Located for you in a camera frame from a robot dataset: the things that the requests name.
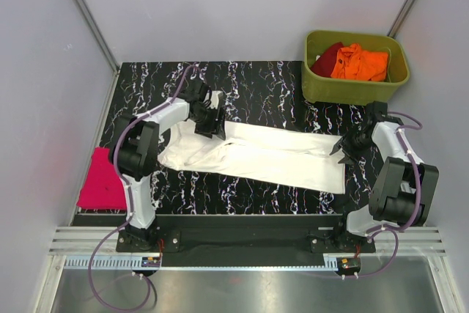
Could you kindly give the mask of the olive green plastic bin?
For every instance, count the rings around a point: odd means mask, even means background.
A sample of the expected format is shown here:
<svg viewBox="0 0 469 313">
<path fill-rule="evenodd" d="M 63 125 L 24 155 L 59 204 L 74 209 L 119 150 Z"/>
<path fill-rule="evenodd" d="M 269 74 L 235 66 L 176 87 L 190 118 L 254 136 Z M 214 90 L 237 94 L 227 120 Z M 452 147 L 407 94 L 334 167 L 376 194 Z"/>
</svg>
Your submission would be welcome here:
<svg viewBox="0 0 469 313">
<path fill-rule="evenodd" d="M 354 81 L 318 76 L 311 71 L 316 58 L 333 44 L 357 43 L 368 51 L 382 51 L 390 55 L 386 79 L 381 82 Z M 314 30 L 304 41 L 301 68 L 301 89 L 304 98 L 311 102 L 344 103 L 365 106 L 378 100 L 387 102 L 394 93 L 407 83 L 410 77 L 405 52 L 399 42 L 378 34 Z"/>
</svg>

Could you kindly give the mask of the white printed t-shirt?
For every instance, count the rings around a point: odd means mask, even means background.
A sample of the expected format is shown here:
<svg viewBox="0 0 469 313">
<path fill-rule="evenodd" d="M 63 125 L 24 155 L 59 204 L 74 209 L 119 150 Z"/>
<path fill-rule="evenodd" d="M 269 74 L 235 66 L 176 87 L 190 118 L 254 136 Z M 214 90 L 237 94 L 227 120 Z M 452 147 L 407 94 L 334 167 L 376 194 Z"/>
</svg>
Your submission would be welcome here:
<svg viewBox="0 0 469 313">
<path fill-rule="evenodd" d="M 341 154 L 331 155 L 336 136 L 225 122 L 225 139 L 195 132 L 185 119 L 188 104 L 177 98 L 154 114 L 163 132 L 170 132 L 158 162 L 177 171 L 208 172 L 290 187 L 345 192 Z"/>
</svg>

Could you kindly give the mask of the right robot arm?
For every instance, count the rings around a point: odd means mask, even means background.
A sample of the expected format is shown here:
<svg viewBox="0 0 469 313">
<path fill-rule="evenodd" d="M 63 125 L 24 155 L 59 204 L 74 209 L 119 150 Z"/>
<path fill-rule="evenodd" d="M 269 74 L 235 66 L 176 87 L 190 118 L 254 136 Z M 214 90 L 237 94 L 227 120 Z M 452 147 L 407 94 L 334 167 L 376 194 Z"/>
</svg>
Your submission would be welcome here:
<svg viewBox="0 0 469 313">
<path fill-rule="evenodd" d="M 342 216 L 333 228 L 330 241 L 344 252 L 364 246 L 380 232 L 425 225 L 439 178 L 437 167 L 424 163 L 405 135 L 408 129 L 420 130 L 420 122 L 404 124 L 401 113 L 390 112 L 387 103 L 379 101 L 367 104 L 365 113 L 361 125 L 331 150 L 342 152 L 341 163 L 351 165 L 375 146 L 383 160 L 368 205 Z"/>
</svg>

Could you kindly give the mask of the dark red t-shirt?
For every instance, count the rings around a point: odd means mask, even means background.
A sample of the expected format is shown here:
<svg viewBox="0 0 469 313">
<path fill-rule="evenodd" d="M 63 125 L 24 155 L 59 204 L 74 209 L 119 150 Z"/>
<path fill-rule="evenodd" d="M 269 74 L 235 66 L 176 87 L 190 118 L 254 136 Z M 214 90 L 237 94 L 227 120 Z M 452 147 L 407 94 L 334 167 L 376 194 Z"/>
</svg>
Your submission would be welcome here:
<svg viewBox="0 0 469 313">
<path fill-rule="evenodd" d="M 336 57 L 339 49 L 343 48 L 342 42 L 332 44 L 323 54 L 319 56 L 310 67 L 312 73 L 326 78 L 331 78 L 331 74 L 336 65 Z"/>
</svg>

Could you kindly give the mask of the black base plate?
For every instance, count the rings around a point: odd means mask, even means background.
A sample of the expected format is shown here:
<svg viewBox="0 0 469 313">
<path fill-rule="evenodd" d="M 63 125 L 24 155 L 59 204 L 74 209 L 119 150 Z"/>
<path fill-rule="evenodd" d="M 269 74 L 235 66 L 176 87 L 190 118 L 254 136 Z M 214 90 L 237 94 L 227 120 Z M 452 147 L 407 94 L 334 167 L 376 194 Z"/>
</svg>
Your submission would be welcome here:
<svg viewBox="0 0 469 313">
<path fill-rule="evenodd" d="M 346 234 L 341 215 L 159 215 L 148 242 L 121 231 L 117 251 L 159 254 L 164 269 L 313 270 L 329 266 L 326 254 L 372 254 L 376 248 Z"/>
</svg>

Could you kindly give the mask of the orange t-shirt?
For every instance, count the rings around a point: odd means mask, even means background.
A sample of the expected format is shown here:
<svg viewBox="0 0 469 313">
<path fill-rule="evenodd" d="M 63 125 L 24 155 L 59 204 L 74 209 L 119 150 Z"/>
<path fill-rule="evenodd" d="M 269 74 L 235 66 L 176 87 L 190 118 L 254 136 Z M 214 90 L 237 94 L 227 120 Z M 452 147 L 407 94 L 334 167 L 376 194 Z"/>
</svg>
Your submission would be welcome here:
<svg viewBox="0 0 469 313">
<path fill-rule="evenodd" d="M 330 76 L 351 81 L 381 82 L 388 74 L 389 59 L 387 51 L 368 51 L 353 43 L 337 51 Z"/>
</svg>

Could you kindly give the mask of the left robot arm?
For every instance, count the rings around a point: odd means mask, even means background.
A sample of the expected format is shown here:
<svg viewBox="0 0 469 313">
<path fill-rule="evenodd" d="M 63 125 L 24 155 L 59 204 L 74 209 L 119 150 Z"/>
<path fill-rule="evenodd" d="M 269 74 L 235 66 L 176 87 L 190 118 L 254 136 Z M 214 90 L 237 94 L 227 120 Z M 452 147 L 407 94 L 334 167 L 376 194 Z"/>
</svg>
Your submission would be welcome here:
<svg viewBox="0 0 469 313">
<path fill-rule="evenodd" d="M 124 115 L 118 121 L 108 158 L 123 186 L 127 207 L 125 223 L 119 227 L 121 242 L 142 251 L 161 244 L 152 207 L 151 175 L 158 162 L 160 135 L 187 120 L 195 123 L 195 134 L 224 140 L 224 93 L 203 81 L 192 81 L 159 106 L 138 115 Z"/>
</svg>

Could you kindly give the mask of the folded pink t-shirt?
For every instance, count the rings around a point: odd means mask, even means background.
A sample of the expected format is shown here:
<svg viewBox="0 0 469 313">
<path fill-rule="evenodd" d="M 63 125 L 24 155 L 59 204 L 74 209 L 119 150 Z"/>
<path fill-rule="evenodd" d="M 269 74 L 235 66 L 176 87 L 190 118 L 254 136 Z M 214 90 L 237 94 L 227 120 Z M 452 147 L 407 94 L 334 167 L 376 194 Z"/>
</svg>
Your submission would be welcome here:
<svg viewBox="0 0 469 313">
<path fill-rule="evenodd" d="M 77 206 L 85 210 L 127 210 L 125 193 L 108 159 L 109 148 L 96 147 Z"/>
</svg>

